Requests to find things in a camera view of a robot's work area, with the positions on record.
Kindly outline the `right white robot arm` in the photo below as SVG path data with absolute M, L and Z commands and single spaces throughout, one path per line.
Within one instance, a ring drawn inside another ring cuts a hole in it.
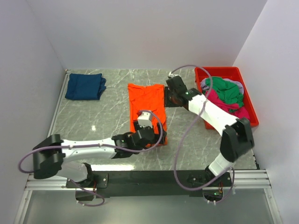
M 166 99 L 208 122 L 221 136 L 220 153 L 205 174 L 206 183 L 216 186 L 221 174 L 254 147 L 250 121 L 225 112 L 197 89 L 187 89 L 179 75 L 170 74 L 166 83 Z

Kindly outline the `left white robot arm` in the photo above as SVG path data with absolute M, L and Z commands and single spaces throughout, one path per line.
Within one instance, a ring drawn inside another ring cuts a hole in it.
M 85 160 L 124 159 L 156 143 L 166 144 L 164 124 L 142 127 L 137 120 L 133 124 L 134 132 L 103 140 L 71 141 L 61 139 L 59 134 L 51 135 L 33 148 L 34 178 L 41 180 L 57 175 L 87 188 L 92 185 L 94 174 L 91 165 Z

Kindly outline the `orange t shirt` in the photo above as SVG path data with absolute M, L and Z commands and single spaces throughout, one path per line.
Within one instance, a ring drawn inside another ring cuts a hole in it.
M 140 86 L 128 84 L 128 98 L 130 111 L 130 131 L 134 132 L 134 121 L 137 120 L 140 110 L 152 111 L 163 125 L 164 131 L 167 130 L 166 111 L 164 107 L 164 86 L 154 84 Z

